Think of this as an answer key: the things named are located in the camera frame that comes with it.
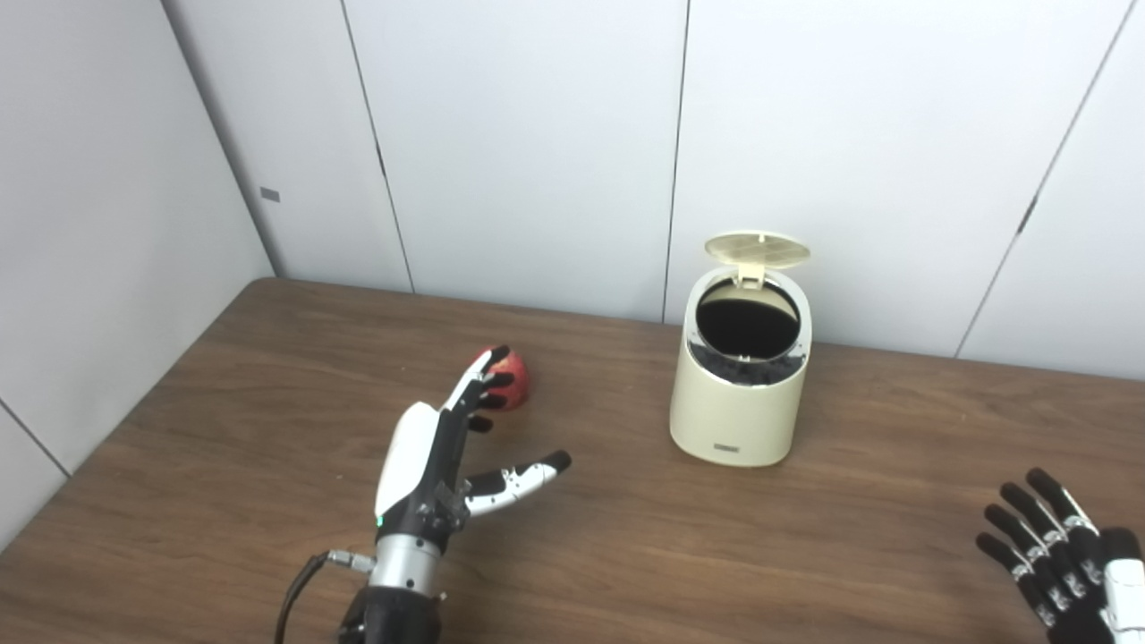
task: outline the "white wall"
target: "white wall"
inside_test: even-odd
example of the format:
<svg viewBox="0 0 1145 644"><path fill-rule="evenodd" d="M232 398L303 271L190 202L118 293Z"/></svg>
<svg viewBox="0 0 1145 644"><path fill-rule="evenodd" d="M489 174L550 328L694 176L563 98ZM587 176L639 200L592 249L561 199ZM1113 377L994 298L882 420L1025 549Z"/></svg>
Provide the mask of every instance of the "white wall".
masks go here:
<svg viewBox="0 0 1145 644"><path fill-rule="evenodd" d="M74 470L270 268L157 2L0 2L0 399Z"/></svg>
<svg viewBox="0 0 1145 644"><path fill-rule="evenodd" d="M165 3L279 274L409 291L338 0Z"/></svg>
<svg viewBox="0 0 1145 644"><path fill-rule="evenodd" d="M0 408L0 550L65 480L64 473Z"/></svg>
<svg viewBox="0 0 1145 644"><path fill-rule="evenodd" d="M800 237L822 341L954 355L1128 0L693 0L668 320Z"/></svg>
<svg viewBox="0 0 1145 644"><path fill-rule="evenodd" d="M1145 379L1145 8L1136 7L962 358Z"/></svg>
<svg viewBox="0 0 1145 644"><path fill-rule="evenodd" d="M686 1L346 6L417 292L660 320Z"/></svg>

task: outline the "white robotic hand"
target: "white robotic hand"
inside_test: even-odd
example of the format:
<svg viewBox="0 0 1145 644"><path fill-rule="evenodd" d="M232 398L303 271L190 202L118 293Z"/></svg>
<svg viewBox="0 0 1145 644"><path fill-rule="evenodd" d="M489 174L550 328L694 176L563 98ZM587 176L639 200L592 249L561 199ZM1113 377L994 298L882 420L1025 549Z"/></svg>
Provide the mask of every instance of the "white robotic hand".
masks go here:
<svg viewBox="0 0 1145 644"><path fill-rule="evenodd" d="M1002 497L1025 520L1001 505L986 519L1013 542L978 535L978 548L1013 576L1051 644L1145 644L1145 565L1132 532L1098 532L1069 493L1041 469L1026 481L1053 513L1021 487L1008 482Z"/></svg>

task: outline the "robotic hand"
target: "robotic hand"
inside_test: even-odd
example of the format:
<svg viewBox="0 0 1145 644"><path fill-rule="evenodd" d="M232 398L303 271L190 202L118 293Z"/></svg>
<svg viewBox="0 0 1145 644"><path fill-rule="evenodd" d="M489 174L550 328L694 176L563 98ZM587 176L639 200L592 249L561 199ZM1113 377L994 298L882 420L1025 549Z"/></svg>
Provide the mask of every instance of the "robotic hand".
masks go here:
<svg viewBox="0 0 1145 644"><path fill-rule="evenodd" d="M981 533L978 548L1013 576L1051 644L1145 644L1145 566L1126 528L1098 531L1061 484L1041 469L1026 482L1053 509L1008 482L986 519L1013 544Z"/></svg>
<svg viewBox="0 0 1145 644"><path fill-rule="evenodd" d="M507 346L500 346L479 356L440 409L416 402L405 410L378 482L374 556L331 550L311 557L286 594L276 644L283 642L294 598L326 561L369 575L342 619L339 644L437 642L441 620L433 579L450 536L469 518L506 508L540 489L572 463L566 451L554 451L532 463L458 481L468 432L492 429L476 411L505 405L503 396L489 390L512 384L513 375L489 370L508 353Z"/></svg>

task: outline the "black fingertip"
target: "black fingertip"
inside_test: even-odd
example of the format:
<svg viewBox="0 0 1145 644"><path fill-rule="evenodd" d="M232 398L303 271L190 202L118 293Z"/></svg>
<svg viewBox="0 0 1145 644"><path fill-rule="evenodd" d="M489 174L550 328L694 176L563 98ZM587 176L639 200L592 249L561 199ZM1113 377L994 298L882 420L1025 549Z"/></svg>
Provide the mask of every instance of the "black fingertip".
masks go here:
<svg viewBox="0 0 1145 644"><path fill-rule="evenodd" d="M995 503L987 505L986 520L1012 539L1019 550L1027 551L1039 545L1037 540L1026 529L1021 520L1006 512L1001 505Z"/></svg>
<svg viewBox="0 0 1145 644"><path fill-rule="evenodd" d="M564 451L563 449L558 449L556 451L542 458L540 463L544 463L545 465L548 465L550 468L556 470L556 473L559 474L564 470L568 470L569 466L572 465L572 457L569 456L568 451Z"/></svg>
<svg viewBox="0 0 1145 644"><path fill-rule="evenodd" d="M483 416L472 416L469 418L469 430L479 434L488 434L493 429L493 422Z"/></svg>
<svg viewBox="0 0 1145 644"><path fill-rule="evenodd" d="M1012 482L1003 485L1002 489L998 492L1002 494L1002 498L1004 498L1006 503L1013 505L1021 512L1025 512L1027 509L1033 510L1037 508L1037 502L1034 497L1030 496L1028 492L1021 489Z"/></svg>
<svg viewBox="0 0 1145 644"><path fill-rule="evenodd" d="M1065 487L1061 486L1045 470L1041 468L1034 468L1026 473L1026 482L1029 487L1034 488L1037 494L1042 495L1042 498L1050 502L1050 506L1053 508L1053 512L1057 513L1058 518L1065 520L1066 517L1071 517L1077 513L1077 509L1074 508L1069 498L1066 497Z"/></svg>
<svg viewBox="0 0 1145 644"><path fill-rule="evenodd" d="M497 395L495 393L487 393L477 402L477 407L480 407L481 409L492 409L492 410L504 409L506 405L508 405L508 399L505 398L504 395Z"/></svg>
<svg viewBox="0 0 1145 644"><path fill-rule="evenodd" d="M508 374L506 371L493 374L485 380L485 388L507 387L512 385L516 377L513 376L513 374Z"/></svg>
<svg viewBox="0 0 1145 644"><path fill-rule="evenodd" d="M485 369L488 369L488 368L492 367L493 364L497 364L502 360L505 360L506 358L508 358L510 351L511 350L508 348L508 345L500 345L498 347L489 350L489 353L490 353L490 355L489 355L489 362L485 363Z"/></svg>
<svg viewBox="0 0 1145 644"><path fill-rule="evenodd" d="M980 533L978 537L974 539L974 545L977 545L978 549L985 552L990 559L994 559L1005 566L1006 571L1013 571L1013 568L1024 563L1018 553L1013 551L1013 548L1010 548L1004 541L993 534L986 532Z"/></svg>
<svg viewBox="0 0 1145 644"><path fill-rule="evenodd" d="M1047 473L1045 470L1041 468L1034 468L1026 472L1026 482L1029 487L1037 490L1039 494L1044 496L1044 492L1060 490L1061 484L1059 484L1053 477Z"/></svg>
<svg viewBox="0 0 1145 644"><path fill-rule="evenodd" d="M997 503L990 503L986 506L986 511L982 512L986 516L986 520L989 521L994 527L1006 533L1009 536L1010 531L1017 527L1018 519L1010 512L1006 512L1004 508Z"/></svg>
<svg viewBox="0 0 1145 644"><path fill-rule="evenodd" d="M1114 559L1140 559L1142 547L1137 541L1137 535L1129 528L1105 528L1101 531L1101 545L1105 552L1105 560Z"/></svg>

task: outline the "robot finger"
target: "robot finger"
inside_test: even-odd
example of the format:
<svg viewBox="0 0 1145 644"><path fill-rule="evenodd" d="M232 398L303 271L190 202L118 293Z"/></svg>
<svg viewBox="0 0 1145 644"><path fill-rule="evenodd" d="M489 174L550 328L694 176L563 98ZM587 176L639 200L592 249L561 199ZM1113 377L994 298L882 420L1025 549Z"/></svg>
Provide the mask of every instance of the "robot finger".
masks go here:
<svg viewBox="0 0 1145 644"><path fill-rule="evenodd" d="M1018 584L1018 590L1021 592L1022 598L1026 599L1026 604L1037 615L1037 619L1042 620L1045 628L1052 628L1057 623L1060 611L1058 611L1053 602L1040 588L1037 576L1029 561L1020 552L993 534L985 532L979 534L978 539L974 540L974 544L989 558L1002 564L1002 567L1010 573L1014 583Z"/></svg>
<svg viewBox="0 0 1145 644"><path fill-rule="evenodd" d="M469 431L488 434L493 429L493 422L484 416L469 416Z"/></svg>
<svg viewBox="0 0 1145 644"><path fill-rule="evenodd" d="M508 405L507 398L489 392L481 394L481 400L477 401L479 409L502 409L506 405Z"/></svg>
<svg viewBox="0 0 1145 644"><path fill-rule="evenodd" d="M1079 599L1084 597L1089 592L1089 588L1082 581L1081 571L1073 564L1069 556L1065 529L1041 502L1017 485L1012 482L1003 485L1001 494L1002 498L1005 498L1010 505L1021 512L1026 521L1033 526L1034 532L1040 535L1050 555L1050 567L1069 589L1069 594Z"/></svg>
<svg viewBox="0 0 1145 644"><path fill-rule="evenodd" d="M1045 470L1041 468L1034 468L1026 473L1026 482L1029 487L1034 488L1037 494L1042 495L1042 498L1050 503L1053 511L1058 516L1058 520L1066 529L1072 529L1074 527L1085 527L1089 528L1093 534L1097 534L1097 527L1093 521L1089 519L1085 512L1081 509L1081 505L1074 501L1069 492L1059 484L1053 477L1048 474Z"/></svg>

